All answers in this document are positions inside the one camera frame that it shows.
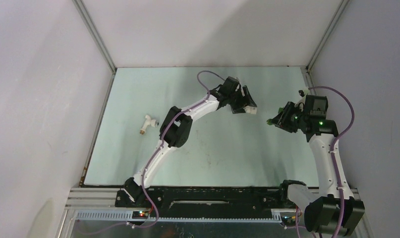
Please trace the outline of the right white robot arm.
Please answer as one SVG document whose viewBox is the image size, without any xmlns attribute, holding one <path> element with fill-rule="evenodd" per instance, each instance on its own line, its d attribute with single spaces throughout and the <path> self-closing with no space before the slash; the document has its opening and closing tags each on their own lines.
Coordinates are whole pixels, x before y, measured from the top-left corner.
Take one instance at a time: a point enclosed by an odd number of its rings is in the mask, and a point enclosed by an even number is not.
<svg viewBox="0 0 400 238">
<path fill-rule="evenodd" d="M 287 102 L 268 120 L 289 133 L 302 131 L 314 156 L 319 190 L 317 194 L 300 181 L 284 180 L 278 201 L 283 207 L 295 204 L 302 211 L 306 229 L 311 233 L 348 237 L 365 213 L 343 172 L 336 122 L 327 119 L 327 97 L 305 95 L 297 102 Z"/>
</svg>

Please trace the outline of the green plastic faucet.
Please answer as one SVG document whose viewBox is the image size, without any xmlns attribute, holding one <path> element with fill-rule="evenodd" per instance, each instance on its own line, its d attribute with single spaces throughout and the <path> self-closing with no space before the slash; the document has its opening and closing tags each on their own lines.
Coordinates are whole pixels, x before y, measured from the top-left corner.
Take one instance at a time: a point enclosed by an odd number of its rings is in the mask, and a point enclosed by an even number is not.
<svg viewBox="0 0 400 238">
<path fill-rule="evenodd" d="M 277 114 L 277 115 L 279 115 L 279 114 L 283 111 L 283 109 L 284 109 L 283 107 L 280 107 L 280 108 L 278 109 L 278 114 Z M 267 124 L 267 125 L 273 125 L 272 120 L 273 120 L 273 119 L 267 119 L 267 120 L 266 120 L 266 124 Z"/>
</svg>

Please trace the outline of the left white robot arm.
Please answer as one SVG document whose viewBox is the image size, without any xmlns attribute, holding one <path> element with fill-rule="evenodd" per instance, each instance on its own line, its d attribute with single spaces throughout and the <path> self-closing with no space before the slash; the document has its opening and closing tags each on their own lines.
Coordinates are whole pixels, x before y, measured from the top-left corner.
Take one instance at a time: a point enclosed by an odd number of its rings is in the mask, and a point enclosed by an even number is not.
<svg viewBox="0 0 400 238">
<path fill-rule="evenodd" d="M 229 105 L 233 114 L 256 114 L 257 104 L 246 85 L 238 79 L 228 77 L 223 84 L 214 89 L 207 89 L 206 95 L 198 102 L 184 107 L 169 109 L 160 128 L 159 141 L 150 159 L 139 172 L 127 179 L 122 190 L 133 206 L 141 206 L 147 199 L 147 188 L 161 163 L 177 148 L 188 140 L 192 124 L 201 117 Z"/>
</svg>

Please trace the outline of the white elbow fitting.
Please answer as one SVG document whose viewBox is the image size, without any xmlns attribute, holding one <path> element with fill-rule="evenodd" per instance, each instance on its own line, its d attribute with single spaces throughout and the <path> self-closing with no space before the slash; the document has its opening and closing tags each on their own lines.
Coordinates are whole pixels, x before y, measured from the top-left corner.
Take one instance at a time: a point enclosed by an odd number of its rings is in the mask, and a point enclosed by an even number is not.
<svg viewBox="0 0 400 238">
<path fill-rule="evenodd" d="M 246 107 L 244 110 L 245 110 L 245 112 L 247 114 L 252 114 L 252 115 L 257 114 L 257 108 L 256 107 Z"/>
</svg>

